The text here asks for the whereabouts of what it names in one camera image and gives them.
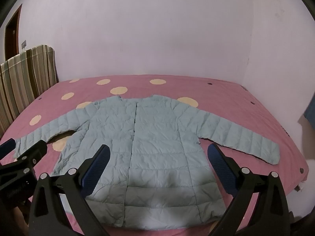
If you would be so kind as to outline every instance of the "bed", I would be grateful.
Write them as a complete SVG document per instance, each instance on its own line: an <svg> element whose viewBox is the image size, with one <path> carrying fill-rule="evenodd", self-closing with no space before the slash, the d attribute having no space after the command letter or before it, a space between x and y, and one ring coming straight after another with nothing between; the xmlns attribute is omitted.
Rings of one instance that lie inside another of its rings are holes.
<svg viewBox="0 0 315 236"><path fill-rule="evenodd" d="M22 137L36 128L52 121L72 109L79 109L92 101L120 95L123 98L145 98L153 94L163 95L186 102L199 109L212 112L231 120L279 144L280 162L270 165L251 155L221 147L226 156L232 157L240 167L246 166L256 174L268 175L276 171L282 181L285 193L290 193L301 181L306 180L308 166L306 160L280 123L268 110L239 84L222 80L170 76L170 75L122 75L86 79L74 79L57 83L36 98L12 123L0 143L9 138ZM35 167L36 175L51 173L67 136L54 139L48 145L46 156ZM201 139L204 151L211 143ZM2 164L13 162L13 153L7 155ZM218 181L226 206L232 196L225 193ZM240 227L246 226L256 203L254 195ZM80 228L72 215L68 215L73 228ZM122 235L207 235L211 224L188 229L168 231L128 231L106 227L108 232Z"/></svg>

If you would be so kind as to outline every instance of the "white wall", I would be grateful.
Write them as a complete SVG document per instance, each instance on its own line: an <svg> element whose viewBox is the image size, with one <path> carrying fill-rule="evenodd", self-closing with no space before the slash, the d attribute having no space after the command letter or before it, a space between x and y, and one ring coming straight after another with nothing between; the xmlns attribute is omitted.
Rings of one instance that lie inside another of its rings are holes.
<svg viewBox="0 0 315 236"><path fill-rule="evenodd" d="M315 91L315 21L301 0L253 0L254 27L243 85L273 114L310 167L294 215L315 205L315 131L302 116Z"/></svg>
<svg viewBox="0 0 315 236"><path fill-rule="evenodd" d="M21 3L19 44L53 47L60 80L170 74L241 83L245 75L252 0L18 0L10 14Z"/></svg>

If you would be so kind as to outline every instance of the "blue cloth hanging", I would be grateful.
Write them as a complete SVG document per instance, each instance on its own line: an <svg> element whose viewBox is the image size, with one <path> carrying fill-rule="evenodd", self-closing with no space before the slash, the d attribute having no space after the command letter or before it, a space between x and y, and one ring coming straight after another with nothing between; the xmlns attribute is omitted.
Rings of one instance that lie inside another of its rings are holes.
<svg viewBox="0 0 315 236"><path fill-rule="evenodd" d="M311 103L307 107L304 113L304 117L310 122L313 129L315 129L315 95L313 96Z"/></svg>

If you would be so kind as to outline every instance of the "gray dot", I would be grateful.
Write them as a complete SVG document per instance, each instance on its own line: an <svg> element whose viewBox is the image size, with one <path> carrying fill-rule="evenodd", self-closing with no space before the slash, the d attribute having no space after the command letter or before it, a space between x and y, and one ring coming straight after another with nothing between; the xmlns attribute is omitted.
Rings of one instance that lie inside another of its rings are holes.
<svg viewBox="0 0 315 236"><path fill-rule="evenodd" d="M40 178L41 179L45 179L47 177L47 173L42 173L41 175L40 175Z"/></svg>
<svg viewBox="0 0 315 236"><path fill-rule="evenodd" d="M73 175L74 173L76 173L77 169L72 168L68 170L69 175Z"/></svg>
<svg viewBox="0 0 315 236"><path fill-rule="evenodd" d="M249 174L250 170L249 170L249 168L244 167L244 168L242 168L242 172L244 174Z"/></svg>
<svg viewBox="0 0 315 236"><path fill-rule="evenodd" d="M278 176L279 176L278 173L275 172L275 171L271 172L271 175L272 175L273 177L278 177Z"/></svg>

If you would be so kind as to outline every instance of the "blue gripper pad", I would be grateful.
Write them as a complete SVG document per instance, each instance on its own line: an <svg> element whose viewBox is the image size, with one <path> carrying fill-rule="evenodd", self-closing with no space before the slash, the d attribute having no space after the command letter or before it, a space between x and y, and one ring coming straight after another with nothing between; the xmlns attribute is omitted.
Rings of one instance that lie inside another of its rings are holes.
<svg viewBox="0 0 315 236"><path fill-rule="evenodd" d="M224 190L235 198L238 193L237 178L214 144L208 146L208 159L223 185Z"/></svg>
<svg viewBox="0 0 315 236"><path fill-rule="evenodd" d="M107 145L102 145L97 152L97 157L93 157L94 160L92 164L81 180L81 196L84 199L86 196L91 195L94 191L97 182L99 181L109 162L109 159L111 158L111 151Z"/></svg>
<svg viewBox="0 0 315 236"><path fill-rule="evenodd" d="M4 142L0 145L0 160L7 156L11 151L16 147L15 140L13 138L9 139L7 142Z"/></svg>

